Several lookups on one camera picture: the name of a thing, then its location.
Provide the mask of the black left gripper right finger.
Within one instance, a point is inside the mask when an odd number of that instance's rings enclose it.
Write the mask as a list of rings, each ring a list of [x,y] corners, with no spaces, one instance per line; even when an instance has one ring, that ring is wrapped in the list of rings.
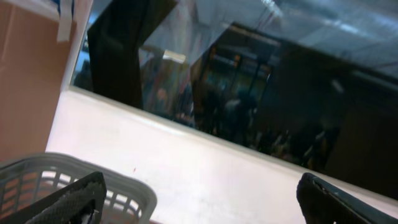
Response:
[[[306,224],[397,224],[397,219],[306,172],[296,198]]]

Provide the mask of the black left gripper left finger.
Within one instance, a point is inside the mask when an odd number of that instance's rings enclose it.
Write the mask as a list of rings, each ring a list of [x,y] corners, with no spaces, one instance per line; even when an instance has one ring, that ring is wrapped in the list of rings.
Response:
[[[99,224],[106,184],[101,172],[93,172],[1,219],[1,224]]]

